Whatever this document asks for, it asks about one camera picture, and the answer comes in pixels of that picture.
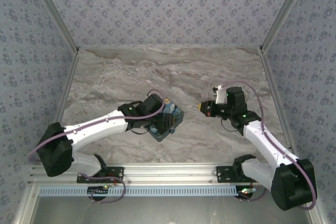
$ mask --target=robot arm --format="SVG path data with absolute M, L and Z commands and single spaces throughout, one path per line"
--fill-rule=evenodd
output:
M 226 95 L 222 86 L 213 88 L 213 91 L 217 93 L 216 101 L 202 102 L 198 105 L 199 110 L 207 117 L 229 119 L 231 125 L 251 141 L 268 161 L 268 164 L 261 163 L 253 155 L 236 158 L 233 164 L 236 177 L 246 176 L 258 181 L 271 191 L 274 201 L 282 210 L 312 201 L 312 191 L 306 179 L 288 157 L 297 161 L 308 175 L 316 192 L 314 169 L 311 162 L 307 159 L 300 160 L 287 150 L 266 127 L 264 131 L 262 130 L 261 118 L 255 112 L 247 110 L 245 96 L 240 87 L 228 88 Z
M 151 94 L 143 102 L 123 104 L 117 110 L 88 122 L 64 127 L 58 122 L 53 123 L 36 147 L 47 175 L 54 177 L 69 171 L 88 176 L 105 176 L 103 168 L 106 165 L 99 155 L 89 156 L 79 153 L 78 150 L 111 134 L 143 126 L 151 129 L 150 134 L 156 140 L 162 141 L 170 130 L 177 126 L 176 117 L 163 111 L 171 103 L 166 101 L 156 94 Z M 183 112 L 180 113 L 180 117 L 178 123 L 183 119 Z

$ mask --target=purple cable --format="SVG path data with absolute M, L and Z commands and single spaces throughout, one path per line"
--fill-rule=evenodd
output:
M 260 100 L 260 97 L 257 93 L 257 91 L 252 87 L 251 84 L 249 84 L 248 82 L 244 81 L 244 80 L 234 80 L 234 81 L 229 81 L 227 82 L 226 84 L 224 84 L 223 86 L 226 87 L 228 85 L 231 85 L 233 83 L 237 83 L 237 82 L 240 82 L 240 83 L 243 83 L 247 86 L 249 86 L 253 93 L 256 95 L 257 97 L 257 100 L 258 100 L 258 103 L 259 103 L 259 106 L 260 106 L 260 110 L 261 110 L 261 129 L 264 133 L 264 136 L 266 137 L 266 139 L 271 143 L 271 145 L 277 149 L 284 157 L 286 157 L 288 160 L 290 160 L 295 166 L 296 168 L 300 171 L 300 173 L 304 176 L 304 178 L 306 179 L 307 183 L 308 183 L 308 186 L 311 190 L 311 193 L 312 193 L 312 198 L 313 198 L 313 201 L 311 203 L 311 205 L 309 207 L 300 207 L 301 209 L 303 210 L 311 210 L 314 208 L 315 204 L 316 204 L 316 192 L 315 192 L 315 189 L 314 189 L 314 186 L 312 184 L 312 182 L 310 181 L 308 175 L 304 172 L 304 170 L 301 168 L 301 166 L 291 157 L 289 157 L 288 155 L 286 155 L 286 153 L 280 148 L 278 147 L 273 141 L 272 139 L 267 135 L 267 133 L 265 132 L 265 123 L 264 123 L 264 109 L 262 108 L 263 106 L 261 105 L 261 100 Z
M 142 119 L 147 119 L 147 118 L 151 118 L 157 114 L 159 114 L 163 108 L 164 108 L 164 94 L 157 90 L 157 89 L 151 89 L 148 93 L 147 93 L 147 96 L 149 96 L 152 92 L 156 93 L 156 94 L 159 94 L 161 96 L 161 99 L 162 99 L 162 104 L 161 104 L 161 107 L 154 113 L 150 114 L 150 115 L 144 115 L 144 116 L 124 116 L 124 115 L 120 115 L 120 116 L 112 116 L 112 117 L 109 117 L 107 118 L 107 120 L 115 120 L 115 119 L 132 119 L 132 120 L 142 120 Z M 34 159 L 32 158 L 33 154 L 35 152 L 37 152 L 41 147 L 45 146 L 46 144 L 50 143 L 51 141 L 55 140 L 55 139 L 58 139 L 59 137 L 62 137 L 62 136 L 66 136 L 66 135 L 69 135 L 71 133 L 74 133 L 74 132 L 78 132 L 80 130 L 84 130 L 88 127 L 91 127 L 91 126 L 94 126 L 96 124 L 99 124 L 99 123 L 104 123 L 106 122 L 106 119 L 101 119 L 101 120 L 98 120 L 98 121 L 95 121 L 95 122 L 92 122 L 92 123 L 89 123 L 89 124 L 86 124 L 86 125 L 83 125 L 81 127 L 78 127 L 76 129 L 73 129 L 71 131 L 66 131 L 66 132 L 63 132 L 63 133 L 60 133 L 60 134 L 57 134 L 55 136 L 52 136 L 51 138 L 48 138 L 47 140 L 43 141 L 42 143 L 40 143 L 39 145 L 37 145 L 28 155 L 29 159 L 31 161 L 35 161 L 35 162 L 39 162 L 39 160 L 37 159 Z
M 122 183 L 122 185 L 124 186 L 124 189 L 123 189 L 123 191 L 122 191 L 122 194 L 121 194 L 118 198 L 113 199 L 113 200 L 107 200 L 107 201 L 96 201 L 96 200 L 94 200 L 94 199 L 93 199 L 93 195 L 95 194 L 95 192 L 99 191 L 99 189 L 95 189 L 95 190 L 93 190 L 93 192 L 92 192 L 91 195 L 90 195 L 90 199 L 92 200 L 92 203 L 97 203 L 97 204 L 114 203 L 114 202 L 117 202 L 117 201 L 121 200 L 121 199 L 124 197 L 125 193 L 126 193 L 126 185 L 125 185 L 125 182 L 122 181 L 120 178 L 117 178 L 117 177 L 110 177 L 110 176 L 109 176 L 109 177 L 99 177 L 99 178 L 96 178 L 96 177 L 90 177 L 90 176 L 88 176 L 88 175 L 86 175 L 86 174 L 83 174 L 83 173 L 81 173 L 80 175 L 83 176 L 84 178 L 94 179 L 94 180 L 114 179 L 114 180 L 117 180 L 117 181 L 119 181 L 120 183 Z

